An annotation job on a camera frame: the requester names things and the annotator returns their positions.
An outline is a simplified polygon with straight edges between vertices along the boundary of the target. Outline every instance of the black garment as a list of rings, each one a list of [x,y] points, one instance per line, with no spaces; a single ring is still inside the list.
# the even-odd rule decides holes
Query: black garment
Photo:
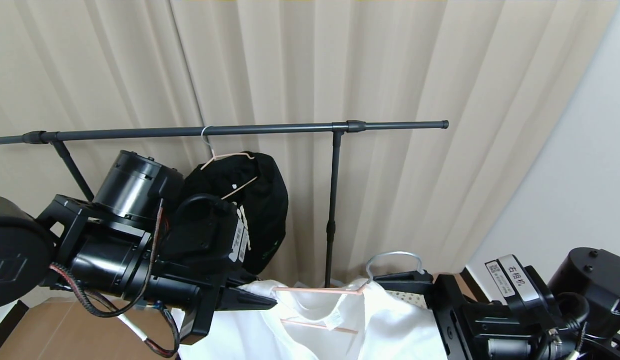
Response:
[[[233,184],[238,188],[257,176],[255,181],[225,200],[237,203],[237,207],[243,205],[252,248],[246,251],[243,268],[258,274],[272,259],[285,237],[287,189],[271,156],[249,151],[244,153],[255,159],[233,155],[213,161],[203,170],[199,170],[202,164],[196,166],[185,179],[180,201],[199,193],[222,198],[234,191]],[[188,208],[190,215],[187,217],[192,219],[208,210],[204,202],[194,203]]]

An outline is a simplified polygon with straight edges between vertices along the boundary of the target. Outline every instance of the curtain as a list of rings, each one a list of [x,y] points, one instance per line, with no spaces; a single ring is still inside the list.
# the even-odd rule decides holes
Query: curtain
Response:
[[[614,1],[0,1],[0,135],[161,126],[441,121],[343,137],[333,278],[382,251],[470,259],[545,143]],[[272,155],[290,197],[266,278],[320,285],[329,134],[213,136]],[[95,191],[118,150],[188,174],[199,138],[68,142]],[[81,198],[51,146],[0,146],[0,195]],[[379,271],[407,271],[409,258]]]

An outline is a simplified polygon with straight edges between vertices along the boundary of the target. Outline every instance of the white shirt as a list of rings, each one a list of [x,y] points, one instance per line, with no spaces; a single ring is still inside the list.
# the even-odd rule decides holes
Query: white shirt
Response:
[[[365,279],[344,287],[356,290]],[[256,281],[241,288],[275,298],[270,310],[217,311],[210,334],[194,345],[182,345],[183,360],[446,360],[445,349],[430,310],[405,303],[387,294],[375,282],[361,296],[319,292],[272,291],[285,285]],[[174,309],[180,326],[184,313]],[[295,324],[307,322],[338,332]]]

